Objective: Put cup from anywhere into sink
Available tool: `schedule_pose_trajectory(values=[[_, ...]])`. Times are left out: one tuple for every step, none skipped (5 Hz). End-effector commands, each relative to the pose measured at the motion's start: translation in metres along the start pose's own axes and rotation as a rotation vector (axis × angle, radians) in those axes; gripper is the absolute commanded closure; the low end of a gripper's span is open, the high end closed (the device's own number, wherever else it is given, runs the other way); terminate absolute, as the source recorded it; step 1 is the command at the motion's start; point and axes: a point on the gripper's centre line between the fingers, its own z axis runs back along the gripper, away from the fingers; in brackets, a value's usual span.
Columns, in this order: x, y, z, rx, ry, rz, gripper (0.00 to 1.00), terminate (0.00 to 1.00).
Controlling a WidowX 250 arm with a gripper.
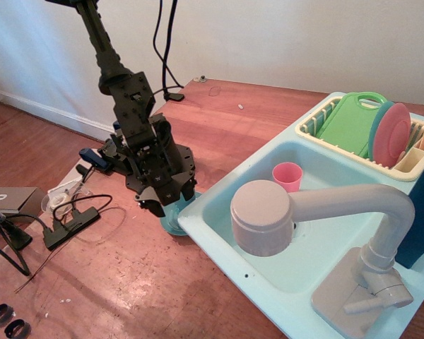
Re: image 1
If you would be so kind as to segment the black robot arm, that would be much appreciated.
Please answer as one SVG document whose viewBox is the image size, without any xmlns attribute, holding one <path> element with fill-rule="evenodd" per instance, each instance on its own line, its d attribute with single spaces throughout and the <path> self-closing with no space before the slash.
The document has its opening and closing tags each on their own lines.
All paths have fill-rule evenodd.
<svg viewBox="0 0 424 339">
<path fill-rule="evenodd" d="M 169 121 L 152 114 L 155 98 L 143 72 L 126 68 L 102 24 L 96 1 L 63 1 L 82 17 L 96 52 L 101 74 L 98 87 L 112 96 L 122 137 L 117 152 L 131 167 L 127 181 L 140 207 L 162 218 L 164 208 L 195 194 L 195 164 L 190 148 L 175 143 Z"/>
</svg>

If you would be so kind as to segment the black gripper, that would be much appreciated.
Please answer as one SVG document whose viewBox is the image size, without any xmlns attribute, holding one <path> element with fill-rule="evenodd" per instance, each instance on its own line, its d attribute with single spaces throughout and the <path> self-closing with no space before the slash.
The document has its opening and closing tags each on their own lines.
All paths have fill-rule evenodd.
<svg viewBox="0 0 424 339">
<path fill-rule="evenodd" d="M 191 179 L 191 159 L 182 158 L 175 169 L 157 159 L 147 164 L 134 165 L 136 201 L 140 208 L 163 218 L 164 206 L 174 203 L 183 195 L 185 201 L 195 197 L 196 180 Z"/>
</svg>

